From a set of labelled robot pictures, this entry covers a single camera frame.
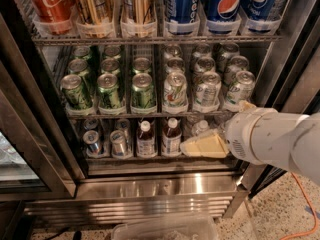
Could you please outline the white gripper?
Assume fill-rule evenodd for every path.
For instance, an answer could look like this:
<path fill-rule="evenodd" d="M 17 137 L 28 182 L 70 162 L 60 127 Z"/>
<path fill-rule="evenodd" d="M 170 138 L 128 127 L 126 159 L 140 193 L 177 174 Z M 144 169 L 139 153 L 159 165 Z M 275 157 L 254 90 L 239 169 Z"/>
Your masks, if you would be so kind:
<path fill-rule="evenodd" d="M 209 129 L 182 142 L 182 153 L 188 157 L 225 158 L 230 150 L 231 154 L 240 160 L 262 165 L 252 149 L 253 129 L 263 116 L 276 113 L 276 110 L 255 108 L 254 104 L 241 100 L 239 111 L 225 123 L 226 143 L 216 129 Z"/>

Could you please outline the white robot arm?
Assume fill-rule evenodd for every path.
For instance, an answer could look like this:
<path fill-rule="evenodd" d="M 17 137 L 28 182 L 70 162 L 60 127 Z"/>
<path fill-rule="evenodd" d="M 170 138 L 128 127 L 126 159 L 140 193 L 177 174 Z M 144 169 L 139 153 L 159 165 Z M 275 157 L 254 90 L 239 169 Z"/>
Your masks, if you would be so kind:
<path fill-rule="evenodd" d="M 224 158 L 232 154 L 251 164 L 297 173 L 320 185 L 320 113 L 247 108 L 221 128 L 182 142 L 180 149 L 189 157 Z"/>

